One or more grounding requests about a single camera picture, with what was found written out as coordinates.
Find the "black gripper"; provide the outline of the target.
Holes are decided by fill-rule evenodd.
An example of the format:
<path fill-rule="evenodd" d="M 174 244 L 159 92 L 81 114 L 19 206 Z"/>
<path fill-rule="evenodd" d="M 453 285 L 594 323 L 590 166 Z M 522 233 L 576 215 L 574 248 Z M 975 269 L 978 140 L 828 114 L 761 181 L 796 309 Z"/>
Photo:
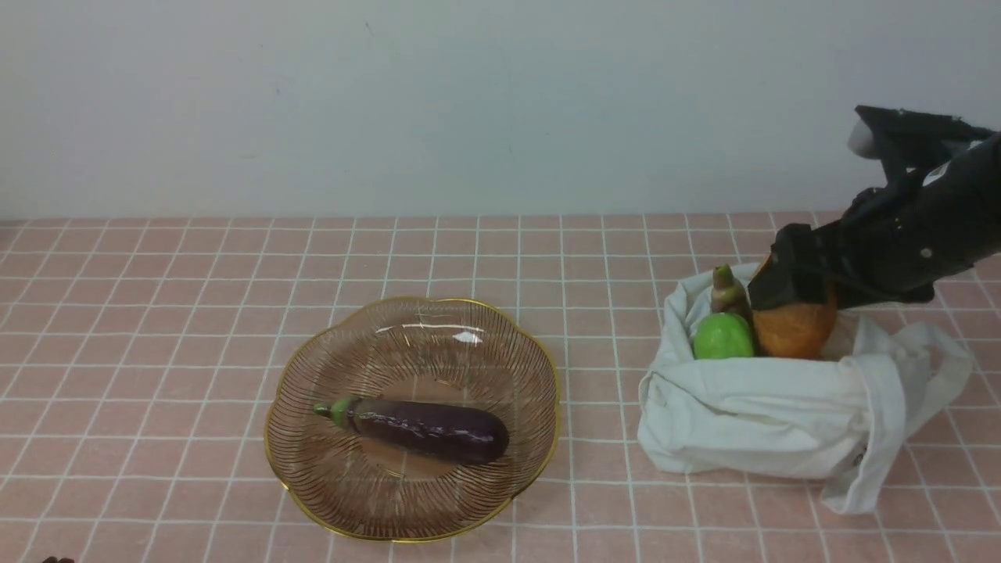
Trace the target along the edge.
<path fill-rule="evenodd" d="M 828 229 L 788 224 L 748 283 L 751 309 L 929 303 L 936 282 L 999 252 L 999 139 L 986 138 L 857 199 L 834 242 Z"/>

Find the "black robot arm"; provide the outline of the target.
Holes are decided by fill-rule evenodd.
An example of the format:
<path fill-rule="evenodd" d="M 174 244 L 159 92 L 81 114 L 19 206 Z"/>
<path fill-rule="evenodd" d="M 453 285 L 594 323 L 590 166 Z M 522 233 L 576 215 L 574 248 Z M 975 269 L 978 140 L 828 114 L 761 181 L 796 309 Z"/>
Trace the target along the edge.
<path fill-rule="evenodd" d="M 835 221 L 780 228 L 748 283 L 754 311 L 924 304 L 935 284 L 1000 247 L 1000 135 L 959 117 L 857 106 L 856 156 L 886 185 L 859 192 Z"/>

